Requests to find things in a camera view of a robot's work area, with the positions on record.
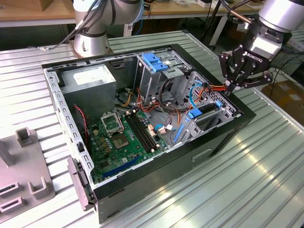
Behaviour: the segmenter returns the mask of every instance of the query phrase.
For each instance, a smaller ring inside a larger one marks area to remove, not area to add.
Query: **gray robot arm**
[[[94,0],[74,0],[76,24],[81,25]],[[74,50],[82,57],[110,52],[106,26],[137,22],[143,13],[143,0],[99,0],[86,20],[89,23],[75,35]]]

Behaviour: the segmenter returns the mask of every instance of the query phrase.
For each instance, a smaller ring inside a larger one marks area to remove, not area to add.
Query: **blue tab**
[[[160,72],[168,69],[168,66],[164,65],[160,61],[160,58],[158,58],[153,53],[142,54],[142,58],[152,68],[154,72]]]
[[[192,109],[188,112],[188,116],[193,119],[194,117],[197,117],[199,115],[202,115],[202,112],[199,109]]]
[[[176,142],[176,141],[177,141],[177,139],[179,138],[179,135],[181,134],[181,131],[182,131],[183,128],[184,128],[184,125],[182,124],[182,125],[180,126],[180,129],[179,129],[179,131],[177,132],[175,138],[173,139],[173,142]]]
[[[215,105],[217,106],[217,107],[221,107],[221,106],[223,106],[223,104],[220,102],[220,101],[215,101]]]

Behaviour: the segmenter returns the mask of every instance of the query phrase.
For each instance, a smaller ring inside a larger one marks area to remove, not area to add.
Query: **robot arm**
[[[143,14],[143,0],[74,0],[73,6],[77,25],[90,11],[83,23],[89,22],[74,40],[74,50],[82,57],[108,54],[106,26],[135,23]]]
[[[304,0],[266,0],[259,11],[259,18],[251,22],[241,44],[219,55],[226,78],[226,94],[241,87],[271,83],[272,74],[268,69],[272,59],[291,37],[290,32],[296,30],[303,20]],[[261,76],[250,77],[261,72]]]

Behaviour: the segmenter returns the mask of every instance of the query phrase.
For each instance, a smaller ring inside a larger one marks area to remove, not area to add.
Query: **ram slot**
[[[146,152],[151,152],[151,149],[156,149],[155,142],[135,115],[127,117],[126,121],[132,128],[137,139],[141,142]]]

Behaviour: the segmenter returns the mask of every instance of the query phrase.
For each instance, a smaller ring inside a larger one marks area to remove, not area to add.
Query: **side panel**
[[[132,206],[160,187],[179,178],[181,175],[201,164],[207,160],[212,153],[216,153],[216,151],[219,150],[219,145],[223,148],[225,145],[224,142],[230,141],[237,131],[238,129],[234,129],[226,132],[124,188],[100,199],[97,203],[99,222],[101,223],[119,211]]]

